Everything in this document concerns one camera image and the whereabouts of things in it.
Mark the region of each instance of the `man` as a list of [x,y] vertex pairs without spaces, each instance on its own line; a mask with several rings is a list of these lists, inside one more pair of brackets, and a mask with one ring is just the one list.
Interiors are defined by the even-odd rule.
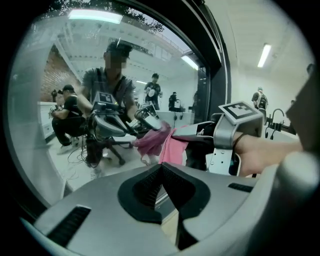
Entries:
[[175,111],[175,102],[177,100],[177,93],[174,91],[173,94],[169,98],[169,111]]
[[[77,104],[86,117],[93,109],[92,103],[96,93],[105,92],[113,94],[119,105],[124,103],[127,117],[131,121],[135,119],[135,113],[138,110],[134,100],[135,86],[132,80],[122,75],[122,69],[126,68],[131,51],[132,46],[126,41],[111,42],[103,54],[104,67],[90,68],[85,71]],[[92,139],[87,140],[86,144],[86,163],[97,167],[102,158],[103,149]]]
[[73,147],[66,134],[70,136],[76,135],[80,125],[85,120],[77,107],[77,95],[72,85],[65,85],[62,90],[58,91],[58,94],[63,95],[64,107],[61,111],[53,111],[51,116],[53,117],[52,128],[57,139],[62,144],[58,154],[63,154]]
[[268,108],[268,99],[264,94],[262,87],[258,87],[258,91],[255,92],[252,96],[251,101],[253,102],[253,106],[258,109],[267,109]]
[[146,94],[145,102],[152,102],[155,110],[160,110],[158,104],[158,97],[162,97],[161,87],[157,84],[159,75],[154,73],[152,75],[152,82],[148,82],[144,87],[144,93]]

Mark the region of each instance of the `bracelet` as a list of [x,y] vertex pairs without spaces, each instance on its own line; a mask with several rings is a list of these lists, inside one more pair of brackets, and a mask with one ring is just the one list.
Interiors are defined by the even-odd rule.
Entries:
[[233,150],[235,150],[236,145],[238,144],[238,142],[240,141],[240,139],[241,139],[243,136],[245,136],[245,135],[246,135],[246,134],[242,133],[242,134],[235,140],[235,142],[234,142],[234,144],[233,144]]

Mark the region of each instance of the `gray t-shirt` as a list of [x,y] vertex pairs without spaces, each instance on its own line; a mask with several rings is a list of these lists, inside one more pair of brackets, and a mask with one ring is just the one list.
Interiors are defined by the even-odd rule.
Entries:
[[100,73],[101,73],[101,81],[102,86],[99,83],[98,79],[98,73],[96,68],[89,68],[84,72],[81,86],[85,86],[89,89],[90,95],[89,100],[92,103],[93,99],[96,96],[97,92],[103,92],[103,93],[110,93],[115,94],[115,99],[118,101],[118,103],[123,103],[127,109],[129,109],[131,106],[135,104],[135,98],[134,98],[134,89],[136,88],[134,86],[134,83],[130,79],[123,79],[120,86],[118,87],[118,90],[114,93],[113,88],[109,88],[108,86],[108,80],[105,72],[104,67],[100,67]]

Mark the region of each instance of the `brick wall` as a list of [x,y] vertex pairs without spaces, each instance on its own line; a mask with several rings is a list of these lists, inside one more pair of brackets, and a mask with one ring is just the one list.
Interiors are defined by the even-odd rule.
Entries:
[[[52,102],[53,98],[51,96],[51,92],[54,89],[58,92],[58,90],[63,88],[65,85],[72,85],[76,92],[80,88],[79,80],[61,57],[56,46],[53,45],[44,68],[40,101]],[[58,105],[63,104],[63,96],[58,94],[56,102]]]

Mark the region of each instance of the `ceiling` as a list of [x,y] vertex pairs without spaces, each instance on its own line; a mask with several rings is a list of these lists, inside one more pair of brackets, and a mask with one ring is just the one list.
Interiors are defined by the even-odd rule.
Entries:
[[[270,0],[206,0],[226,43],[230,62],[273,75],[307,77],[314,58],[299,29]],[[272,46],[258,68],[264,44]]]
[[149,82],[153,73],[158,73],[161,80],[171,80],[185,76],[191,70],[181,59],[185,54],[183,50],[168,38],[161,34],[151,34],[123,21],[114,24],[69,20],[59,33],[56,45],[59,45],[62,55],[67,57],[71,70],[81,78],[85,70],[105,65],[103,54],[108,44],[119,38],[136,46],[130,53],[127,68],[123,70],[124,75],[133,81]]

